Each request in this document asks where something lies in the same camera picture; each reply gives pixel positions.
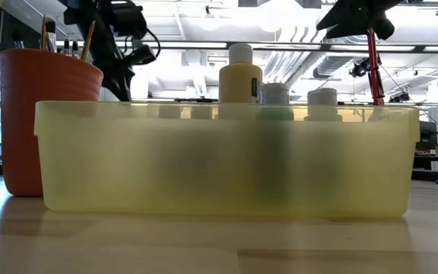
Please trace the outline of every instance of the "wooden table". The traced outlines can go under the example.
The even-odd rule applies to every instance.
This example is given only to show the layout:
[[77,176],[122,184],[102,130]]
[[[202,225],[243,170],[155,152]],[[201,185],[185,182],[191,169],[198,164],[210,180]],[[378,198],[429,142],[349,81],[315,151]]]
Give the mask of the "wooden table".
[[438,274],[438,186],[396,220],[289,221],[64,214],[0,178],[0,273]]

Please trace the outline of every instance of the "plastic storage tub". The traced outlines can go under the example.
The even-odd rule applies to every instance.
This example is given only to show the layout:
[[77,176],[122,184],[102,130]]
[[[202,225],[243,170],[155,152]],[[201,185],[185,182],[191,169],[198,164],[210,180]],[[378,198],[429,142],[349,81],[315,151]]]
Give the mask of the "plastic storage tub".
[[48,208],[399,217],[418,109],[39,102]]

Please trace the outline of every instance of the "orange pencil holder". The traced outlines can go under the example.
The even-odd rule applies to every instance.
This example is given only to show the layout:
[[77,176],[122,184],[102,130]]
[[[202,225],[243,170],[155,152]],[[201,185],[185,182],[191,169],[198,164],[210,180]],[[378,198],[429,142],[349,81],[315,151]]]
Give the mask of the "orange pencil holder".
[[103,73],[70,56],[38,49],[0,54],[2,164],[5,185],[15,196],[42,196],[40,157],[33,135],[35,103],[98,101]]

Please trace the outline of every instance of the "white bottle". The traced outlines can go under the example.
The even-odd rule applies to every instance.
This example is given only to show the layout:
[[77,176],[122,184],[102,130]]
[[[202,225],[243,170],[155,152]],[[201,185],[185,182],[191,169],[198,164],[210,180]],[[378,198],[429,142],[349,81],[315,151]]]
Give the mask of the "white bottle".
[[219,71],[219,103],[256,103],[263,71],[252,64],[252,47],[236,43],[229,48],[229,65]]

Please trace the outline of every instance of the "bottle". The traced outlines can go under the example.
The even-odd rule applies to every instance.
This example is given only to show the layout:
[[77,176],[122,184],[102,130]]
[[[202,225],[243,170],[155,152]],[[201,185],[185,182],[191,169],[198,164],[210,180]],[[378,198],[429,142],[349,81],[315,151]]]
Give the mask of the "bottle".
[[338,92],[334,88],[320,88],[307,93],[309,115],[306,121],[342,121],[338,115]]
[[219,71],[219,103],[257,103],[263,71],[252,64],[252,47],[236,43],[229,48],[229,65]]
[[[283,83],[263,84],[259,92],[259,103],[261,104],[285,104],[290,103],[290,91],[288,86]],[[257,120],[271,121],[293,121],[294,112],[287,106],[262,107],[258,114]]]

